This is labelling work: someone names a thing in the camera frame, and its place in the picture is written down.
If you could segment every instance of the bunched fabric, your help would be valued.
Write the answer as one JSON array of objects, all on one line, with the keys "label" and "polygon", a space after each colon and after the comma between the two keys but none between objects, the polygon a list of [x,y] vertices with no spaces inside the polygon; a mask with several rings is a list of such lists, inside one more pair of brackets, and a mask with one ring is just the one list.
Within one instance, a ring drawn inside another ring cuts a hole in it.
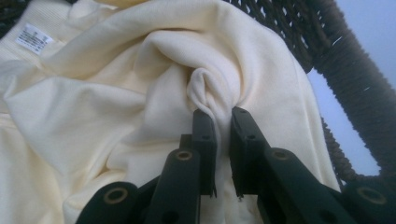
[{"label": "bunched fabric", "polygon": [[[47,38],[33,43],[43,49],[21,44],[32,32]],[[221,1],[35,0],[0,42],[0,95],[4,223],[74,223],[102,186],[144,185],[191,133],[197,108],[219,146],[218,198],[202,198],[202,223],[261,223],[255,198],[233,188],[236,105],[272,147],[337,189],[303,69],[275,33]]]}]

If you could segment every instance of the textile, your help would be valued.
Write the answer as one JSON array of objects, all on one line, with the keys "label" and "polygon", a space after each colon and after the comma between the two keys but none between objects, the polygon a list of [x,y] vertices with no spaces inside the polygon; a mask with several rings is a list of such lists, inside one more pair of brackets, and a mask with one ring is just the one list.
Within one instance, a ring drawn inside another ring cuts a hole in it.
[{"label": "textile", "polygon": [[[43,49],[17,43],[25,33]],[[255,197],[233,188],[236,105],[272,147],[337,189],[303,69],[275,33],[221,1],[35,0],[0,41],[0,95],[4,223],[74,223],[102,186],[144,185],[191,133],[197,108],[214,120],[219,147],[218,198],[202,197],[201,223],[262,223]]]}]

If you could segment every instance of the white label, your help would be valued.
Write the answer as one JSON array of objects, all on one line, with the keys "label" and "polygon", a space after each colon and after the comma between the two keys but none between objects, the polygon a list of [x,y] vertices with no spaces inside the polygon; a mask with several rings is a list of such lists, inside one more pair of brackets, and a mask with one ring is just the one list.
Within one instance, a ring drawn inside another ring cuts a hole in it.
[{"label": "white label", "polygon": [[32,24],[26,23],[21,34],[15,41],[38,55],[49,42],[52,42],[52,38]]}]

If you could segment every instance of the woven strands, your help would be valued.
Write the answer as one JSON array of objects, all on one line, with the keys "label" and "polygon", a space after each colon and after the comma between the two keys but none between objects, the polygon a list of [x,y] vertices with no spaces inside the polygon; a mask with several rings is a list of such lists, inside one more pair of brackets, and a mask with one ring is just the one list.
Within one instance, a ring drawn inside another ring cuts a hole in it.
[{"label": "woven strands", "polygon": [[[380,175],[396,175],[395,91],[347,29],[334,1],[227,2],[278,33],[306,73],[316,68],[326,77],[354,129],[381,167]],[[338,152],[332,156],[336,173],[345,181],[362,179],[353,171],[330,131],[325,133],[331,155]]]}]

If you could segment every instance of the cloth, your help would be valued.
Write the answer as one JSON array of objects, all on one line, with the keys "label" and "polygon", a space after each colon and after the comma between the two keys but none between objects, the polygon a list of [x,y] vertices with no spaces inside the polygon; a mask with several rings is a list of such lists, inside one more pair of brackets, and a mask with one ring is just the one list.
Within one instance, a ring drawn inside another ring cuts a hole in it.
[{"label": "cloth", "polygon": [[[51,41],[17,43],[26,24]],[[102,186],[144,185],[191,133],[197,108],[219,146],[218,198],[202,197],[201,223],[262,223],[255,197],[240,201],[233,188],[236,105],[272,147],[337,189],[303,69],[281,38],[222,1],[35,0],[0,42],[0,95],[3,223],[74,223]]]}]

